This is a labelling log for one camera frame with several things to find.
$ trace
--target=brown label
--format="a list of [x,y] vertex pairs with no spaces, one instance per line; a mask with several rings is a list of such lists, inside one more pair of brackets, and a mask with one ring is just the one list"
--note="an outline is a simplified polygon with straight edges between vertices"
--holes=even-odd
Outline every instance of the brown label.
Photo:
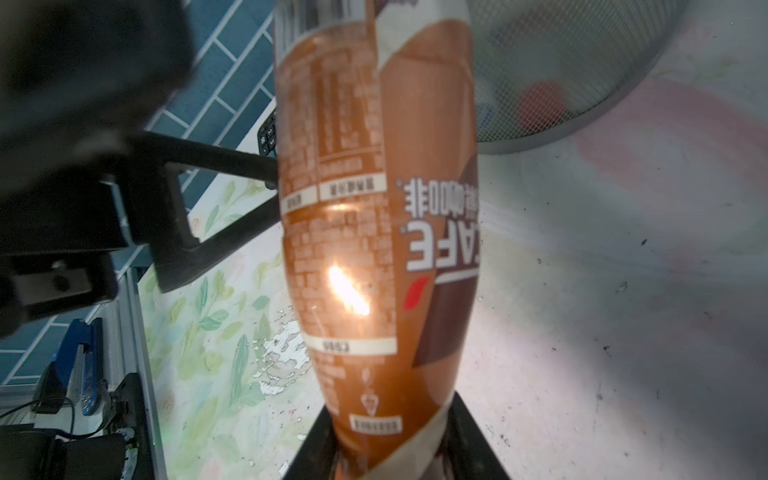
[[393,38],[422,3],[277,42],[286,274],[352,478],[435,454],[399,447],[451,398],[477,282],[471,33]]

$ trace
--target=green leaf pattern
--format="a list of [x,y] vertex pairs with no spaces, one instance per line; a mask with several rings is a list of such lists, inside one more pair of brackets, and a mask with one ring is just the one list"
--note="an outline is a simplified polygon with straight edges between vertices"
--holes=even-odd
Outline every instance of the green leaf pattern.
[[248,363],[248,339],[245,335],[240,337],[235,348],[235,358],[232,361],[232,376],[230,377],[230,407],[235,406],[243,392],[243,374]]
[[[241,212],[252,210],[266,197],[258,197],[265,190],[262,182],[226,178],[215,195],[220,203],[204,205],[206,192],[190,215],[206,219],[202,230],[210,235],[238,221]],[[308,379],[301,375],[309,363],[299,370],[274,360],[274,352],[279,353],[283,345],[278,345],[277,339],[284,342],[287,333],[280,335],[288,321],[274,313],[277,305],[286,306],[287,301],[285,293],[280,300],[276,297],[276,292],[285,289],[282,274],[275,274],[283,265],[279,241],[275,239],[266,249],[244,252],[250,256],[244,260],[249,273],[233,276],[238,280],[228,281],[234,263],[227,259],[172,293],[158,291],[153,267],[139,285],[155,392],[158,402],[170,406],[158,409],[162,440],[170,446],[167,452],[172,452],[166,456],[169,478],[196,478],[211,458],[219,463],[221,478],[248,477],[253,472],[247,464],[249,457],[267,467],[266,457],[258,456],[262,455],[260,449],[252,443],[252,435],[246,434],[251,430],[237,430],[238,423],[263,417],[263,409],[269,408],[266,406],[284,402],[275,400],[275,391],[293,383],[316,390],[312,382],[307,383],[309,387],[301,383]],[[291,352],[298,343],[300,337],[291,345]],[[306,430],[286,437],[296,448],[297,433]]]

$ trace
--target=red leaf logo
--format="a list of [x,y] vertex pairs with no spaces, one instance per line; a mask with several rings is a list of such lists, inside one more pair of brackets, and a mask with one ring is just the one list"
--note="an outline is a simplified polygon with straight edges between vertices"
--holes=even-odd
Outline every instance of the red leaf logo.
[[423,276],[411,283],[411,286],[408,288],[408,293],[406,294],[406,302],[403,305],[404,310],[410,310],[419,305],[419,301],[422,299],[422,293],[424,292],[424,287],[427,285],[427,282],[429,282],[429,277]]

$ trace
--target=wire mesh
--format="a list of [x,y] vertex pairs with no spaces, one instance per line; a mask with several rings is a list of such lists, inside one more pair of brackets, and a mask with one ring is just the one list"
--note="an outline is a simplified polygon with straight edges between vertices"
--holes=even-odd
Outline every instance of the wire mesh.
[[478,141],[537,134],[645,67],[688,0],[469,0]]

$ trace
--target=barcode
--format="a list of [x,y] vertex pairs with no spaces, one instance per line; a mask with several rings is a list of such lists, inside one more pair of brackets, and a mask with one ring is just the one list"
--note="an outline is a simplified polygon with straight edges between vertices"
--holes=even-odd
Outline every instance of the barcode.
[[288,204],[288,208],[290,210],[295,210],[296,208],[301,207],[301,193],[298,193],[293,197],[288,198],[286,200],[286,204]]
[[349,353],[349,342],[343,340],[324,340],[323,350],[329,353]]
[[297,192],[293,192],[287,197],[284,197],[280,201],[280,213],[284,215],[294,210],[304,208],[307,205],[316,203],[317,187],[313,185],[312,187],[303,188]]
[[366,0],[278,0],[275,6],[277,64],[294,45],[324,28],[366,19]]
[[402,417],[366,417],[349,414],[349,424],[354,432],[366,435],[397,435],[402,433]]

